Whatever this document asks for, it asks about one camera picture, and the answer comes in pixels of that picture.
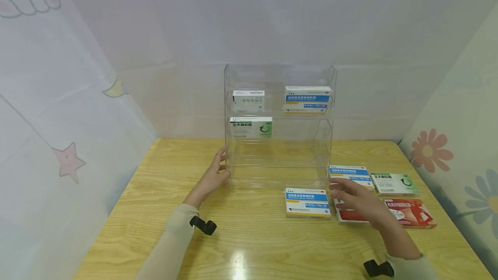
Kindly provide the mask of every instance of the moon drawing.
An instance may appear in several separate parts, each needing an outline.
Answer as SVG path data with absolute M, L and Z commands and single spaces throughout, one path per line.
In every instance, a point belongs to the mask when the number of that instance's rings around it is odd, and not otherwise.
M 119 97 L 119 96 L 122 96 L 124 94 L 130 94 L 130 93 L 128 93 L 128 90 L 126 90 L 125 86 L 123 86 L 123 83 L 122 83 L 121 79 L 119 79 L 119 77 L 116 78 L 116 80 L 114 81 L 114 84 L 112 84 L 112 86 L 109 89 L 107 89 L 103 92 L 108 97 Z

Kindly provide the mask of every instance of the blue stripe on box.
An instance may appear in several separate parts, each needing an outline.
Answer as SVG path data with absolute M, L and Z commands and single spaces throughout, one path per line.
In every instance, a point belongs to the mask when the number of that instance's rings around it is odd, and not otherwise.
M 328 201 L 327 195 L 322 194 L 293 194 L 287 192 L 285 198 L 288 200 L 305 200 L 305 201 Z
M 329 101 L 328 95 L 286 95 L 285 96 L 285 101 L 286 102 L 328 102 Z
M 368 175 L 367 170 L 330 168 L 330 174 Z

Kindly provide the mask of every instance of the pink star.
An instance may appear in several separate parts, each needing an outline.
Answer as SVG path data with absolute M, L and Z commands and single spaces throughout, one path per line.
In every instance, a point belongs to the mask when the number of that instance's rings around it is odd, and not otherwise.
M 52 148 L 53 152 L 57 156 L 58 161 L 61 163 L 61 169 L 59 171 L 59 176 L 69 175 L 76 182 L 78 181 L 78 175 L 76 175 L 76 170 L 85 165 L 82 159 L 76 157 L 76 144 L 71 143 L 66 149 L 59 150 Z

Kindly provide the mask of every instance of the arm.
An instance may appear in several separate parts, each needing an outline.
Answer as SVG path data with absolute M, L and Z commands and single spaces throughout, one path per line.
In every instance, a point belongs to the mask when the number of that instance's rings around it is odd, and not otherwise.
M 209 194 L 226 184 L 230 177 L 229 171 L 220 172 L 225 169 L 225 165 L 220 164 L 226 158 L 223 152 L 224 148 L 216 153 L 213 162 L 187 195 L 183 204 L 173 210 L 163 235 L 138 271 L 137 280 L 177 278 L 183 257 L 194 234 L 190 220 L 194 215 L 199 215 L 199 208 Z
M 379 231 L 386 245 L 386 259 L 394 270 L 394 279 L 438 279 L 429 261 L 420 253 L 410 235 L 389 209 L 363 186 L 344 178 L 332 178 L 331 197 L 344 201 L 339 208 L 354 209 Z

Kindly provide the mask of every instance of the medicine box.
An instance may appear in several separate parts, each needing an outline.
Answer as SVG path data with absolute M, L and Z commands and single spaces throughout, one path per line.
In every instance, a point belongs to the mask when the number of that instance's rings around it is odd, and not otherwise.
M 286 188 L 285 205 L 288 217 L 331 217 L 327 192 L 322 189 Z
M 420 199 L 384 199 L 384 203 L 404 227 L 436 226 L 436 221 Z
M 283 104 L 286 114 L 324 114 L 331 89 L 328 86 L 286 86 Z
M 238 113 L 263 113 L 265 111 L 264 90 L 235 90 L 233 106 Z
M 331 178 L 347 178 L 370 191 L 375 189 L 370 174 L 364 166 L 329 165 L 329 169 Z
M 382 195 L 415 196 L 420 191 L 408 174 L 372 173 L 372 181 Z
M 334 199 L 335 215 L 340 224 L 369 224 L 369 222 L 361 216 L 358 212 L 353 209 L 340 209 L 337 207 L 338 204 L 343 204 L 344 201 Z
M 235 139 L 271 138 L 272 117 L 230 117 L 232 137 Z

